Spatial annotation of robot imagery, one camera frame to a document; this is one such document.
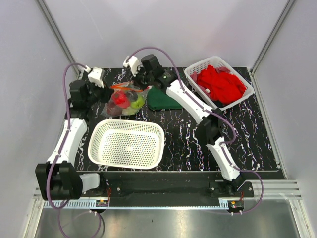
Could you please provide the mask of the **clear zip top bag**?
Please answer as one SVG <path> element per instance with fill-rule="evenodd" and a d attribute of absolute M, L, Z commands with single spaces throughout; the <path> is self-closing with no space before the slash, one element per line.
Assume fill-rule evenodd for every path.
<path fill-rule="evenodd" d="M 141 89 L 133 81 L 111 86 L 114 90 L 101 115 L 107 118 L 135 115 L 142 108 L 152 86 Z"/>

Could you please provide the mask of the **green fake apple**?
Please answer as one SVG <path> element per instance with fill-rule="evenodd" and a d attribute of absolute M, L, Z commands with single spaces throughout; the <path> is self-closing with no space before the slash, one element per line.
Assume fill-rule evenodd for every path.
<path fill-rule="evenodd" d="M 130 103 L 130 107 L 133 109 L 140 109 L 145 104 L 143 96 L 139 95 L 136 101 Z"/>

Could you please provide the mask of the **red fake pepper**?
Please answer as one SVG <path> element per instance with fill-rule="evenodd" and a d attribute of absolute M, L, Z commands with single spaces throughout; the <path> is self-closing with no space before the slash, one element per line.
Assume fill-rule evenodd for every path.
<path fill-rule="evenodd" d="M 130 101 L 123 91 L 116 91 L 111 96 L 115 105 L 120 108 L 126 109 L 130 106 Z"/>

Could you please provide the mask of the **dark red fake apple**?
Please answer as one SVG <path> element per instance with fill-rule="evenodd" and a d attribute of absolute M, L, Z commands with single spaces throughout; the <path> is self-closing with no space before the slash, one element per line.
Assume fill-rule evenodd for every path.
<path fill-rule="evenodd" d="M 115 104 L 108 103 L 106 112 L 110 117 L 117 117 L 122 114 L 122 108 Z"/>

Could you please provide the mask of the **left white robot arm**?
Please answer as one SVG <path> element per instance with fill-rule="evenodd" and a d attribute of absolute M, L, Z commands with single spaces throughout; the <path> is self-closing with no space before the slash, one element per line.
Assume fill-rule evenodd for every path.
<path fill-rule="evenodd" d="M 35 168 L 42 198 L 49 202 L 79 199 L 89 190 L 95 196 L 102 196 L 107 190 L 107 184 L 101 181 L 99 174 L 80 174 L 74 168 L 74 162 L 89 126 L 91 106 L 97 102 L 107 103 L 113 90 L 100 79 L 75 80 L 69 86 L 62 134 L 48 160 Z"/>

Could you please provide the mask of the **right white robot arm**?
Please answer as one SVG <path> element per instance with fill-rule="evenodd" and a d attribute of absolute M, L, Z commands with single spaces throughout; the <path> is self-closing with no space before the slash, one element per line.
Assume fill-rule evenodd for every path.
<path fill-rule="evenodd" d="M 224 179 L 218 188 L 219 194 L 242 196 L 246 179 L 245 171 L 240 169 L 227 148 L 222 128 L 230 123 L 223 117 L 220 109 L 213 109 L 203 103 L 181 80 L 178 69 L 164 69 L 153 54 L 141 59 L 132 56 L 126 61 L 131 68 L 134 81 L 142 88 L 156 87 L 178 102 L 196 121 L 196 138 L 212 153 Z"/>

